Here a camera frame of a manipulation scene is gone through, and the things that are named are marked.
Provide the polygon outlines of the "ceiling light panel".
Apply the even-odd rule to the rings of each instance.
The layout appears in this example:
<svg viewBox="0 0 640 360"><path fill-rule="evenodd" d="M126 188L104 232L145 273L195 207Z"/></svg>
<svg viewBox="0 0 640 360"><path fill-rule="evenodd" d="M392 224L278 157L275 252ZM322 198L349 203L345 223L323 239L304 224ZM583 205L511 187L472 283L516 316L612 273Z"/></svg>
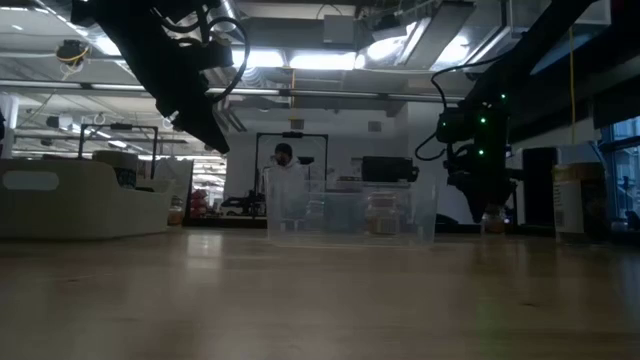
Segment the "ceiling light panel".
<svg viewBox="0 0 640 360"><path fill-rule="evenodd" d="M285 65L282 52L277 49L251 48L248 58L243 49L232 50L233 66L239 68L243 63L246 68L281 68Z"/></svg>
<svg viewBox="0 0 640 360"><path fill-rule="evenodd" d="M295 52L288 65L294 69L304 70L345 70L354 68L355 52Z"/></svg>

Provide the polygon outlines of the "grey ceiling box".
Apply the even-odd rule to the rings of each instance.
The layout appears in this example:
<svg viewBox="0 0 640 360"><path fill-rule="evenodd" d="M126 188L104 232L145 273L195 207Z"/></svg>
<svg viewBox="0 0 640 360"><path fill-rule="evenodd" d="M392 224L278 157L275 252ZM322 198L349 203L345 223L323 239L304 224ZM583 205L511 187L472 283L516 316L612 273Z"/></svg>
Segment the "grey ceiling box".
<svg viewBox="0 0 640 360"><path fill-rule="evenodd" d="M355 38L353 18L344 15L323 17L323 42L332 45L352 45Z"/></svg>

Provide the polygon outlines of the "white panel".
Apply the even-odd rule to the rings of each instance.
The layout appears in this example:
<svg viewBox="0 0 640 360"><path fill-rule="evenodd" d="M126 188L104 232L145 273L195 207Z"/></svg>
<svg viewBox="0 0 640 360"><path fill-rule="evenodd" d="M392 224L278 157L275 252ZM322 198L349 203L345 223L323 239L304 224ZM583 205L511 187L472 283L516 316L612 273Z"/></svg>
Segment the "white panel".
<svg viewBox="0 0 640 360"><path fill-rule="evenodd" d="M160 159L156 165L155 179L173 182L172 195L180 197L184 201L185 214L189 207L193 176L193 161L178 160L177 158Z"/></svg>

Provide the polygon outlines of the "tan-lidded cylindrical spice can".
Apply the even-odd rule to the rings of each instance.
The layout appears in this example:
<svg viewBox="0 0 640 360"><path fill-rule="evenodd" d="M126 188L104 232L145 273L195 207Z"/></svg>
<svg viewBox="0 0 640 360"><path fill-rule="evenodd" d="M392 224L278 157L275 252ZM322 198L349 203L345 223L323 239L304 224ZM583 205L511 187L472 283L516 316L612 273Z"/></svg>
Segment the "tan-lidded cylindrical spice can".
<svg viewBox="0 0 640 360"><path fill-rule="evenodd" d="M610 229L604 166L598 162L555 165L553 207L560 241L599 241Z"/></svg>

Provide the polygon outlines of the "tall black box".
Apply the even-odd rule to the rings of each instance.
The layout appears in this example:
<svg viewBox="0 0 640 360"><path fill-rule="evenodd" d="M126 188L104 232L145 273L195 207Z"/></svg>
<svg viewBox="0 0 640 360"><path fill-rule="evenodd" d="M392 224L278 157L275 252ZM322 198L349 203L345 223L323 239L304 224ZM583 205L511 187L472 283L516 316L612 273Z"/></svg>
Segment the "tall black box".
<svg viewBox="0 0 640 360"><path fill-rule="evenodd" d="M532 226L554 226L553 177L557 149L539 147L524 149L524 222Z"/></svg>

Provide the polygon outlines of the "black equipment box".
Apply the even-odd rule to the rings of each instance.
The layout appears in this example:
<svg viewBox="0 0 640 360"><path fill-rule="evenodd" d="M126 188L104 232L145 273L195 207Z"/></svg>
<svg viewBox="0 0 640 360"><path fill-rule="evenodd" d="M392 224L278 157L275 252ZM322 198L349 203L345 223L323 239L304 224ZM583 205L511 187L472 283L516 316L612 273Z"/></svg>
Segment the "black equipment box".
<svg viewBox="0 0 640 360"><path fill-rule="evenodd" d="M415 182L419 168L411 158L365 156L362 159L361 178L365 182Z"/></svg>

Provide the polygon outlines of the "silver spiral ventilation duct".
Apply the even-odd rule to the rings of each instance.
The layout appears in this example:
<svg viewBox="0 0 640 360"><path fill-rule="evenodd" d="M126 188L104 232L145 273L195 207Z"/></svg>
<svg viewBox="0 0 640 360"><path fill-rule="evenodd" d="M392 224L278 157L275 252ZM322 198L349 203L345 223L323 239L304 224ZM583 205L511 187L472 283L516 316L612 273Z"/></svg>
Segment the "silver spiral ventilation duct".
<svg viewBox="0 0 640 360"><path fill-rule="evenodd" d="M236 21L241 19L240 11L235 0L220 0L220 6L212 12L212 15L215 19L220 17L232 18ZM236 25L228 21L222 21L214 26L214 29L218 32L230 32L235 28Z"/></svg>

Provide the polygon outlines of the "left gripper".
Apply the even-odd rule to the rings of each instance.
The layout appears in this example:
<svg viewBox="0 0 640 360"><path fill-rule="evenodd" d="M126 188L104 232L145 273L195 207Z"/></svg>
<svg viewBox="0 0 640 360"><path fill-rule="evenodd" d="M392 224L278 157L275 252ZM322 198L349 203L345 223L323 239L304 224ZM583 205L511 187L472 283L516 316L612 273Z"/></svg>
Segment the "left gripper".
<svg viewBox="0 0 640 360"><path fill-rule="evenodd" d="M181 57L179 46L158 24L127 23L106 27L139 83L155 98L163 116L177 112L172 125L221 154L230 147L204 94L197 69Z"/></svg>

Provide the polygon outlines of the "small glass spice jar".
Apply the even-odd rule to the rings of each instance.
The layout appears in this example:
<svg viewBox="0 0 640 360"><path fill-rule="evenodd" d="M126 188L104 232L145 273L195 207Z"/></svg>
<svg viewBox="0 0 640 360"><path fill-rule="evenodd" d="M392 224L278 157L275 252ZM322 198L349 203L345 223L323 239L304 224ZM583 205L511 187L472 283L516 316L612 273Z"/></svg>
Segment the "small glass spice jar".
<svg viewBox="0 0 640 360"><path fill-rule="evenodd" d="M398 197L392 192L374 192L367 198L367 230L374 235L396 235L400 229Z"/></svg>
<svg viewBox="0 0 640 360"><path fill-rule="evenodd" d="M308 231L322 231L325 227L325 202L310 200L306 205L305 229Z"/></svg>
<svg viewBox="0 0 640 360"><path fill-rule="evenodd" d="M183 222L184 214L184 201L180 197L174 195L169 206L167 224L169 226L180 226Z"/></svg>
<svg viewBox="0 0 640 360"><path fill-rule="evenodd" d="M505 232L504 207L488 205L482 218L483 231L489 234L503 234Z"/></svg>

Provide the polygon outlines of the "red object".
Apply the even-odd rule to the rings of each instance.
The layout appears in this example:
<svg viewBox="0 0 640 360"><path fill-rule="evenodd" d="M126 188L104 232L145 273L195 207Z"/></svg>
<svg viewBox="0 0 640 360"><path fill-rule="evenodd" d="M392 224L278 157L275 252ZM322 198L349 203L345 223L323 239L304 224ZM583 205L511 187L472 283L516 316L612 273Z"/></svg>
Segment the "red object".
<svg viewBox="0 0 640 360"><path fill-rule="evenodd" d="M201 218L208 211L207 192L202 189L196 189L191 193L190 197L190 217Z"/></svg>

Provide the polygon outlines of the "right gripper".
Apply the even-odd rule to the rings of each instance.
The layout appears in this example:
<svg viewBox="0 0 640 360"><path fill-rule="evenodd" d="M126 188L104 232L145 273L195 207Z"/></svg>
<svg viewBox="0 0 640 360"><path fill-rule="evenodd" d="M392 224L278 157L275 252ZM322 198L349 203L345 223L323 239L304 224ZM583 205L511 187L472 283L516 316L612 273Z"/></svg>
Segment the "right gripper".
<svg viewBox="0 0 640 360"><path fill-rule="evenodd" d="M472 219L480 223L489 207L506 204L517 187L511 180L519 179L519 170L506 166L511 147L503 138L455 145L446 144L447 184L461 185Z"/></svg>

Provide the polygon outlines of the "person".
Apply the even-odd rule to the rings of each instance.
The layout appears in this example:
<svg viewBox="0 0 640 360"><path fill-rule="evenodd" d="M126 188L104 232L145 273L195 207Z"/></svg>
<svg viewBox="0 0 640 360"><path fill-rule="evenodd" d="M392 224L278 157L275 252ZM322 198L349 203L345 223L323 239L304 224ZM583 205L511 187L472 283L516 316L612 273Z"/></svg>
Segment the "person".
<svg viewBox="0 0 640 360"><path fill-rule="evenodd" d="M272 166L263 174L268 216L276 220L299 219L305 208L305 168L287 143L275 147L272 160Z"/></svg>

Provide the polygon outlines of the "horizontal metal ceiling pipe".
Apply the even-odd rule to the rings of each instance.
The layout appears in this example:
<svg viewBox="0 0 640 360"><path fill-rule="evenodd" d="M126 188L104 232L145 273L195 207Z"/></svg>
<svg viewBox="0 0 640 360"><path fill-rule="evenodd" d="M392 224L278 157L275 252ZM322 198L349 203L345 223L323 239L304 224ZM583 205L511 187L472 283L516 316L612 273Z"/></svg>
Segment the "horizontal metal ceiling pipe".
<svg viewBox="0 0 640 360"><path fill-rule="evenodd" d="M150 93L141 85L107 84L90 82L66 82L66 81L37 81L0 79L0 88L15 90L62 90L71 92L104 92L120 93L138 96L150 96ZM277 89L277 88L234 88L230 95L254 96L254 97L314 97L314 98L338 98L376 101L402 101L438 103L439 95L433 94L397 94L377 92L353 92L343 90L312 90L312 89Z"/></svg>

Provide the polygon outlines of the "clear plastic bin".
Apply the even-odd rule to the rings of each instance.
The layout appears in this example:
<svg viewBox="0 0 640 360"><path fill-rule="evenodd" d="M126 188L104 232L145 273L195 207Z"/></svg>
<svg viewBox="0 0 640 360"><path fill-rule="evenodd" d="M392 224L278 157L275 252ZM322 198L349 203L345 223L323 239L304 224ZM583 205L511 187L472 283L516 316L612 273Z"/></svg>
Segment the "clear plastic bin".
<svg viewBox="0 0 640 360"><path fill-rule="evenodd" d="M367 230L367 198L374 192L398 197L400 229L396 235L374 235ZM299 219L276 220L267 214L270 241L291 246L422 246L434 241L438 186L433 177L421 175L414 183L335 181L312 190L310 200L325 202L325 227L305 229L305 213Z"/></svg>

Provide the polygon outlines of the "white opaque plastic bin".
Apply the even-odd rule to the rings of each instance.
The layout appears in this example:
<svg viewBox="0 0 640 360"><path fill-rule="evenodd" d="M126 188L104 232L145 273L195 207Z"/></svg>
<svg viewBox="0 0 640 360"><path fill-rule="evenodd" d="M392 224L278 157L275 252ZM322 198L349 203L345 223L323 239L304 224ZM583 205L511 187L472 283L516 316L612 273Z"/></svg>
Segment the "white opaque plastic bin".
<svg viewBox="0 0 640 360"><path fill-rule="evenodd" d="M0 160L0 239L96 240L166 230L173 182L122 187L90 160Z"/></svg>

